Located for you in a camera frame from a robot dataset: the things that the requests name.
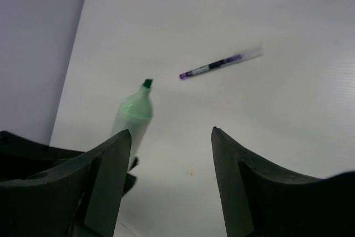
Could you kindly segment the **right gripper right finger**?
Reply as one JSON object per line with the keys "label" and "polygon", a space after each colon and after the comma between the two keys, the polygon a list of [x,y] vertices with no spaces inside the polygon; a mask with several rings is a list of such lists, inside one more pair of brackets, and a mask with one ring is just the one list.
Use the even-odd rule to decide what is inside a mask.
{"label": "right gripper right finger", "polygon": [[228,236],[354,235],[354,172],[326,179],[296,173],[217,127],[211,143]]}

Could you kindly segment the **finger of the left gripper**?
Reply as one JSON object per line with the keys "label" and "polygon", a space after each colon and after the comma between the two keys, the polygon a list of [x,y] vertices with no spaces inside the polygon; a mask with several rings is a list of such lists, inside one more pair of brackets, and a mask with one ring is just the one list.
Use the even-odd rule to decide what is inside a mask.
{"label": "finger of the left gripper", "polygon": [[81,154],[83,152],[50,147],[1,131],[1,183],[26,180]]}

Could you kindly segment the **green pastel highlighter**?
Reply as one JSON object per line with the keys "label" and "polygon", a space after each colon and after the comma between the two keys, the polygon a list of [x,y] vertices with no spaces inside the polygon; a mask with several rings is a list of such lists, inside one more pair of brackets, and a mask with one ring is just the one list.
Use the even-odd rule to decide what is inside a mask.
{"label": "green pastel highlighter", "polygon": [[111,136],[126,129],[131,135],[128,170],[134,165],[136,154],[153,118],[153,104],[150,99],[152,84],[153,79],[146,79],[136,93],[122,102],[111,130]]}

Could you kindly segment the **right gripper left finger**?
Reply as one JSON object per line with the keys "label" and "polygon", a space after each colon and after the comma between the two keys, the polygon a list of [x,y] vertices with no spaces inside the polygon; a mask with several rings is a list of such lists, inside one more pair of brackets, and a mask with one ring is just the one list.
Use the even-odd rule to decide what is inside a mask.
{"label": "right gripper left finger", "polygon": [[1,183],[2,236],[113,236],[128,173],[131,135],[24,180]]}

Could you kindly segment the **dark blue gel pen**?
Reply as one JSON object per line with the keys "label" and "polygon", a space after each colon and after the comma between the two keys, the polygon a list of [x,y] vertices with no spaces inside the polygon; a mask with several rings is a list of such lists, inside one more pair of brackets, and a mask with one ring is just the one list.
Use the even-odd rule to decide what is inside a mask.
{"label": "dark blue gel pen", "polygon": [[227,65],[231,64],[236,64],[236,63],[241,63],[247,60],[259,58],[263,56],[263,46],[260,44],[258,46],[246,49],[244,51],[240,51],[230,57],[217,60],[213,63],[209,63],[207,65],[204,65],[202,67],[198,67],[195,69],[192,69],[190,71],[187,71],[185,73],[181,73],[179,75],[180,80],[186,80],[188,78],[192,78],[197,75],[201,75],[219,68],[226,67]]}

